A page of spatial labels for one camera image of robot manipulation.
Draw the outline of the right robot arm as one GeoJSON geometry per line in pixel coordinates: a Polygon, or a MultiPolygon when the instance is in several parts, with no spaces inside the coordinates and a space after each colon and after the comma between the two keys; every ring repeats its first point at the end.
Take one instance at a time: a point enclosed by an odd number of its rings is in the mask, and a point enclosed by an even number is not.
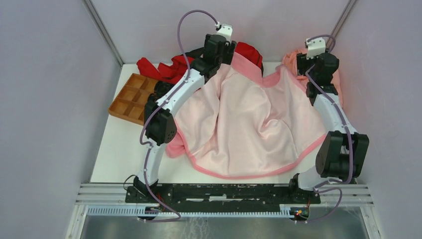
{"type": "Polygon", "coordinates": [[[358,177],[369,146],[369,138],[351,125],[340,107],[339,92],[332,83],[339,59],[325,52],[309,57],[297,55],[298,75],[309,80],[306,95],[322,118],[327,133],[316,155],[315,165],[296,174],[289,182],[288,198],[302,202],[307,191],[327,184],[348,184],[358,177]]]}

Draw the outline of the pink jacket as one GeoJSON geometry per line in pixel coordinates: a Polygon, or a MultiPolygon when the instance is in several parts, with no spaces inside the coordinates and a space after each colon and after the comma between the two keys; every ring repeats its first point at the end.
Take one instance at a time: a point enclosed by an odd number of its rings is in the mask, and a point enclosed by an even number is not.
{"type": "Polygon", "coordinates": [[[273,176],[294,169],[325,139],[304,85],[280,65],[261,69],[235,53],[181,106],[169,157],[186,155],[199,172],[223,179],[273,176]]]}

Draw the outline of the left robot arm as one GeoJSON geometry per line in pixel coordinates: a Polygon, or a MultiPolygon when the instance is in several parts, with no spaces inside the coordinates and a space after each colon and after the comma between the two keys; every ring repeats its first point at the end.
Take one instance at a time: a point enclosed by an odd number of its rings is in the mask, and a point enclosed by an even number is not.
{"type": "Polygon", "coordinates": [[[165,146],[177,133],[174,116],[189,97],[217,73],[221,64],[231,64],[235,47],[230,33],[207,34],[202,56],[188,64],[184,76],[168,93],[145,105],[140,143],[147,146],[147,152],[144,166],[133,182],[142,201],[149,203],[156,198],[153,185],[158,182],[165,146]]]}

